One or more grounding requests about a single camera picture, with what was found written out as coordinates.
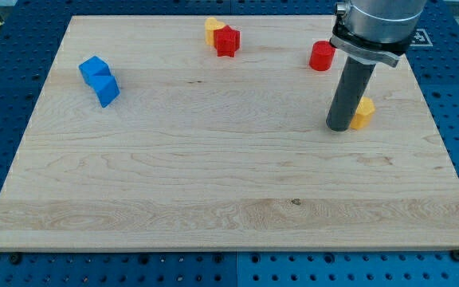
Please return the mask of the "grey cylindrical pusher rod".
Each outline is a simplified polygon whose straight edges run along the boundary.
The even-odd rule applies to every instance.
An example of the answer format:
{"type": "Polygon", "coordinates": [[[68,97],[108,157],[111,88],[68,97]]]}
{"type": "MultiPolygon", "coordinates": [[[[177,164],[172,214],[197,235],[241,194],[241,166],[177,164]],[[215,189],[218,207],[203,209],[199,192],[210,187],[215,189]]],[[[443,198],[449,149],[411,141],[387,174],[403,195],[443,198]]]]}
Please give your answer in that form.
{"type": "Polygon", "coordinates": [[[326,118],[326,125],[332,131],[349,129],[374,69],[375,65],[347,58],[326,118]]]}

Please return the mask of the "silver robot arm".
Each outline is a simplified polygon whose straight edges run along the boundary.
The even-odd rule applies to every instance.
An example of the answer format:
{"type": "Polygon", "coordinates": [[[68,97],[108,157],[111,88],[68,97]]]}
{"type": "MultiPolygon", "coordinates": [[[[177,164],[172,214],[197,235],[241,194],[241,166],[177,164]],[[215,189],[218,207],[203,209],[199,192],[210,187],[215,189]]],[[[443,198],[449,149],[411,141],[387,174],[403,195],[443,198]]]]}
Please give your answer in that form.
{"type": "Polygon", "coordinates": [[[343,0],[335,4],[329,43],[347,60],[326,118],[336,132],[349,129],[378,63],[394,68],[409,49],[426,0],[343,0]]]}

